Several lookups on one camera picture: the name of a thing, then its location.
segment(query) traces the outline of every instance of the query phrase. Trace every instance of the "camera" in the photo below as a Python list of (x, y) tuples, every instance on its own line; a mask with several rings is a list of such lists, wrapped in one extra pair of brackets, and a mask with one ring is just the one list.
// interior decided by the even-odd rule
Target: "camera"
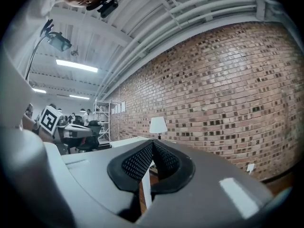
[(51, 32), (48, 38), (48, 43), (57, 50), (63, 52), (71, 48), (71, 42), (62, 36), (62, 32)]
[(117, 7), (118, 7), (118, 1), (117, 0), (111, 0), (109, 2), (104, 2), (103, 6), (97, 11), (100, 12), (100, 16), (102, 18), (106, 18)]

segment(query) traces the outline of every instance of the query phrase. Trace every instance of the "black chair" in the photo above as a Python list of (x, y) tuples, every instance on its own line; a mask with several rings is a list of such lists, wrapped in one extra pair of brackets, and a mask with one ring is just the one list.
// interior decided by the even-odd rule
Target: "black chair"
[(75, 116), (75, 120), (73, 121), (73, 124), (83, 126), (83, 125), (84, 125), (84, 122), (82, 121), (82, 117), (76, 115), (76, 116)]
[(85, 143), (78, 146), (77, 149), (85, 152), (91, 152), (94, 149), (97, 149), (99, 145), (98, 136), (101, 129), (101, 125), (98, 125), (98, 121), (90, 121), (87, 127), (92, 130), (93, 135), (90, 137), (86, 137)]

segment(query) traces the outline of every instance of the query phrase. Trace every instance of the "office chair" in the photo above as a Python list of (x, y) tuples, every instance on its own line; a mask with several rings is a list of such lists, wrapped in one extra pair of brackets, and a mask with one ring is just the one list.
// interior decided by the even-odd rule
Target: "office chair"
[(93, 135), (90, 137), (86, 137), (85, 143), (78, 146), (77, 149), (80, 151), (91, 152), (93, 151), (93, 149), (97, 149), (99, 145), (98, 136), (101, 126), (98, 125), (98, 121), (94, 120), (94, 121), (90, 121), (87, 127), (92, 130)]

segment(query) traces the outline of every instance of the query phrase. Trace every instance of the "wooden floor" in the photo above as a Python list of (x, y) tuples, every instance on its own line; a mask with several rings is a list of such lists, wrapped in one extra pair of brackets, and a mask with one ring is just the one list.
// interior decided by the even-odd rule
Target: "wooden floor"
[(289, 173), (278, 180), (275, 180), (271, 183), (267, 183), (266, 186), (270, 189), (272, 194), (276, 196), (281, 191), (289, 187), (292, 187), (293, 183), (294, 183), (294, 175), (293, 173)]
[[(152, 186), (156, 183), (158, 183), (158, 177), (150, 173), (150, 185)], [(141, 204), (141, 211), (143, 214), (147, 210), (147, 207), (146, 207), (146, 203), (144, 200), (142, 182), (140, 183), (140, 188), (139, 188), (139, 199), (140, 199), (140, 204)]]

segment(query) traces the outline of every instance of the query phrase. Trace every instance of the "white table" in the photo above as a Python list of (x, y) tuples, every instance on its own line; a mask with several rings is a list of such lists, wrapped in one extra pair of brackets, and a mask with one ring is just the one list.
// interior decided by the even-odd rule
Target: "white table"
[(116, 148), (116, 147), (124, 146), (126, 144), (135, 143), (135, 142), (138, 142), (141, 140), (149, 140), (149, 138), (135, 137), (135, 138), (131, 138), (131, 139), (118, 140), (118, 141), (110, 142), (110, 145), (112, 146), (112, 148)]
[[(111, 144), (112, 148), (117, 148), (117, 147), (123, 147), (124, 145), (130, 144), (130, 143), (135, 143), (135, 142), (138, 142), (141, 140), (149, 140), (149, 139), (150, 138), (146, 138), (146, 137), (135, 137), (135, 138), (130, 138), (130, 139), (113, 141), (110, 144)], [(144, 200), (146, 202), (146, 207), (149, 208), (152, 204), (149, 169), (143, 176), (142, 181), (143, 181), (142, 189), (143, 189)]]

